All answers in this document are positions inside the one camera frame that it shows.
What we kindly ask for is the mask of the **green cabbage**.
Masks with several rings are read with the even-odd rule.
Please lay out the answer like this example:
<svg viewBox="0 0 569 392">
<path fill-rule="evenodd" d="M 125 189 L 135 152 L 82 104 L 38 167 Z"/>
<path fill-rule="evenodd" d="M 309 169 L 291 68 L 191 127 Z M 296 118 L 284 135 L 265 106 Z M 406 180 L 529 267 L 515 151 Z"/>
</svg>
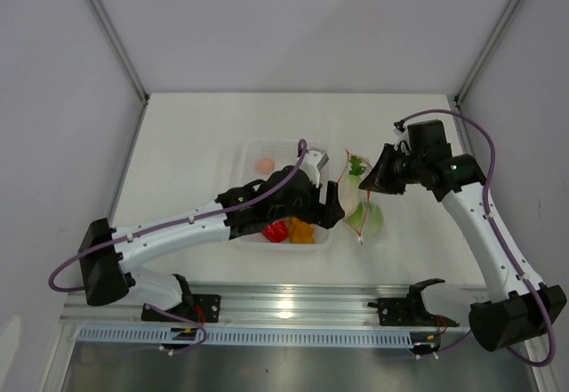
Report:
<svg viewBox="0 0 569 392">
<path fill-rule="evenodd" d="M 377 236 L 384 224 L 381 208 L 374 203 L 360 203 L 356 210 L 346 218 L 358 237 Z"/>
</svg>

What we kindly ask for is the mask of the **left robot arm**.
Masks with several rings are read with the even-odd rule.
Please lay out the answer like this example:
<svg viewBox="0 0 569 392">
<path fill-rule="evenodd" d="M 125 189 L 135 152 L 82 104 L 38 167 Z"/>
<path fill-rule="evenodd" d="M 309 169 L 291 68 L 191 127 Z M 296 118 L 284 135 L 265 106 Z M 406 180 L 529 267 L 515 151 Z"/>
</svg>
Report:
<svg viewBox="0 0 569 392">
<path fill-rule="evenodd" d="M 146 263 L 194 245 L 259 234 L 280 220 L 331 229 L 344 215 L 336 182 L 316 185 L 304 171 L 287 166 L 231 188 L 182 218 L 124 229 L 110 227 L 105 218 L 94 220 L 77 252 L 85 299 L 103 307 L 130 298 L 181 321 L 194 303 L 185 277 L 149 271 Z"/>
</svg>

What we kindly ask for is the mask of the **white radish with leaves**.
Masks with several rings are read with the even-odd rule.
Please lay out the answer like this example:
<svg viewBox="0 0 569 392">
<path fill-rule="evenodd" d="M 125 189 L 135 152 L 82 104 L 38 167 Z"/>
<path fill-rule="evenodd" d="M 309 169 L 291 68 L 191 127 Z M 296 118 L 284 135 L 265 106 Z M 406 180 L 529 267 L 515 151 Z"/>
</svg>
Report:
<svg viewBox="0 0 569 392">
<path fill-rule="evenodd" d="M 365 161 L 348 154 L 348 161 L 339 179 L 339 200 L 347 217 L 352 215 L 360 204 L 359 184 L 365 172 Z"/>
</svg>

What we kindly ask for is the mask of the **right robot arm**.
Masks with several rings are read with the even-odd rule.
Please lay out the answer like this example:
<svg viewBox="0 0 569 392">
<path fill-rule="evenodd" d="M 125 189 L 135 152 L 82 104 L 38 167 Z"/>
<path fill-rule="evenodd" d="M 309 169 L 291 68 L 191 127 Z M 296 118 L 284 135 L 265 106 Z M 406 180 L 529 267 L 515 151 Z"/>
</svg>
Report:
<svg viewBox="0 0 569 392">
<path fill-rule="evenodd" d="M 408 153 L 384 146 L 360 189 L 402 195 L 409 184 L 433 193 L 463 234 L 485 280 L 488 301 L 473 303 L 469 326 L 488 351 L 547 335 L 567 298 L 558 285 L 547 286 L 525 261 L 491 201 L 485 176 L 471 155 L 454 156 L 449 145 Z"/>
</svg>

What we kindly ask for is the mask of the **clear zip top bag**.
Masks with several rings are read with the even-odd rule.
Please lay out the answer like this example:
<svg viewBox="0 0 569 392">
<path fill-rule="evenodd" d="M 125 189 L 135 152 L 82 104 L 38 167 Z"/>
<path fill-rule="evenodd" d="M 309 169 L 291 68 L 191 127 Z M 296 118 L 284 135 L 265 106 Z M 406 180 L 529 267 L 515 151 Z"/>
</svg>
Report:
<svg viewBox="0 0 569 392">
<path fill-rule="evenodd" d="M 364 177 L 369 173 L 369 171 L 372 169 L 372 166 L 371 166 L 370 162 L 369 162 L 365 157 L 362 157 L 362 156 L 357 155 L 357 154 L 355 154 L 355 153 L 353 153 L 353 152 L 350 152 L 350 151 L 348 151 L 347 149 L 345 150 L 345 152 L 346 152 L 346 163 L 347 163 L 347 161 L 348 161 L 348 154 L 351 154 L 351 155 L 354 155 L 354 156 L 358 156 L 358 157 L 362 158 L 362 159 L 365 161 L 365 164 L 366 164 L 366 172 L 365 172 L 365 175 L 363 176 L 363 178 L 364 178 Z M 362 190 L 360 190 L 360 203 L 364 203 L 364 204 L 365 204 L 365 203 L 374 203 L 374 204 L 377 204 L 379 207 L 381 207 L 380 204 L 379 204 L 379 200 L 378 200 L 375 196 L 373 196 L 371 192 L 366 192 L 366 191 L 362 191 Z M 373 239 L 378 238 L 378 237 L 381 235 L 381 233 L 384 231 L 384 224 L 385 224 L 385 221 L 384 221 L 383 228 L 382 228 L 381 232 L 380 232 L 377 236 L 371 236 L 371 237 L 366 237 L 366 238 L 358 237 L 357 234 L 356 234 L 356 232 L 355 232 L 355 230 L 354 230 L 353 228 L 351 228 L 351 227 L 348 225 L 348 223 L 346 222 L 346 218 L 347 218 L 347 216 L 345 215 L 345 217 L 343 218 L 342 221 L 343 221 L 343 222 L 348 226 L 348 228 L 355 234 L 356 239 L 357 239 L 357 241 L 359 242 L 360 245 L 369 244 Z"/>
</svg>

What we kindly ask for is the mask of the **red bell pepper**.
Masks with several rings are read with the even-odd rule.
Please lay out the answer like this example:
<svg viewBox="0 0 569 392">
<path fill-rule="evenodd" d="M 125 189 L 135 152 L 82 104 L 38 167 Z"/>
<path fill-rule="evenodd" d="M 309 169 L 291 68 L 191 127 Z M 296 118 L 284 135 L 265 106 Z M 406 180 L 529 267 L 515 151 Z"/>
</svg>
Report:
<svg viewBox="0 0 569 392">
<path fill-rule="evenodd" d="M 262 231 L 262 235 L 273 244 L 284 242 L 289 237 L 287 222 L 280 220 L 266 226 Z"/>
</svg>

